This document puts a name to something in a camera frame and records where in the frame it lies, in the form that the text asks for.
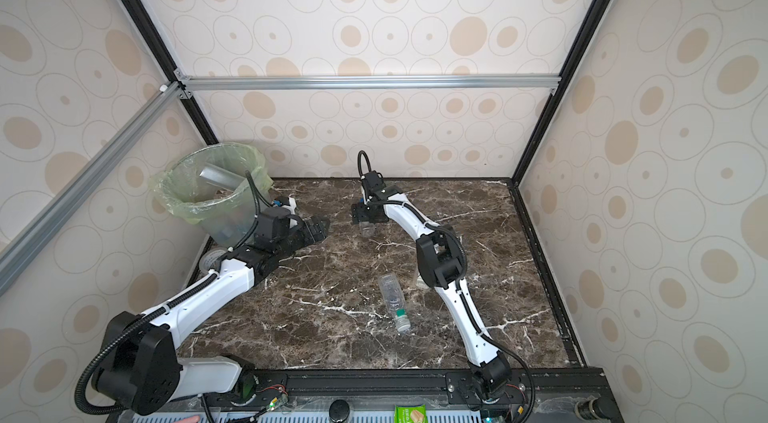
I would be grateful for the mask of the clear bottle green neck band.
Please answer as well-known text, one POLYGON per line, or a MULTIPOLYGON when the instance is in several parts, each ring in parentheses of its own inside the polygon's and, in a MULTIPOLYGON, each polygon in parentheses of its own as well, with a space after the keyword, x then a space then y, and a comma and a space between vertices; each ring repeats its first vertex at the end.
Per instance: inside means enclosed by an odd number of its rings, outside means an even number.
POLYGON ((379 289, 398 333, 409 333, 411 322, 407 315, 405 297, 397 276, 383 275, 378 280, 379 289))

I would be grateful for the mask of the clear bottle white cap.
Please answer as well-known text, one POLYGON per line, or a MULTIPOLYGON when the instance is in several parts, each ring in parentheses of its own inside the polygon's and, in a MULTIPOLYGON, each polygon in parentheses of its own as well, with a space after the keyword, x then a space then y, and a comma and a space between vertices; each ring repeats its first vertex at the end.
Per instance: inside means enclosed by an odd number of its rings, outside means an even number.
POLYGON ((212 164, 202 167, 199 178, 211 186, 230 192, 234 192, 246 180, 243 176, 212 164))

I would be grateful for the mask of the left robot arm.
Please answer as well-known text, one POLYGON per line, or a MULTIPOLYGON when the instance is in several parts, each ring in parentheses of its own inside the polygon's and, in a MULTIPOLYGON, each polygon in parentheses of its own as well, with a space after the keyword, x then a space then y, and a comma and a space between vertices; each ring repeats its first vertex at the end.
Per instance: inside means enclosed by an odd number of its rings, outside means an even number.
POLYGON ((282 260, 324 241, 330 221, 303 219, 286 206, 268 207, 246 236, 214 260, 207 275, 140 314, 122 312, 107 325, 101 348, 74 393, 90 415, 126 409, 146 416, 167 402, 206 393, 248 400, 253 366, 235 357, 178 358, 184 340, 230 301, 265 280, 282 260))

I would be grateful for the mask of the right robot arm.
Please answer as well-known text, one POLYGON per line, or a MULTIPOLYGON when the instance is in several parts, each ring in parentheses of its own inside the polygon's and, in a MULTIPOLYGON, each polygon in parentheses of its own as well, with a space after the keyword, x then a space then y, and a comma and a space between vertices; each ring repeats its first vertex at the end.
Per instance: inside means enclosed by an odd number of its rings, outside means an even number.
POLYGON ((399 187, 386 184, 380 173, 369 171, 360 180, 363 198, 353 205, 353 215, 370 223, 393 221, 414 240, 420 278, 440 296, 459 330, 475 392, 483 400, 498 398, 512 370, 469 294, 468 261, 459 238, 413 206, 399 187))

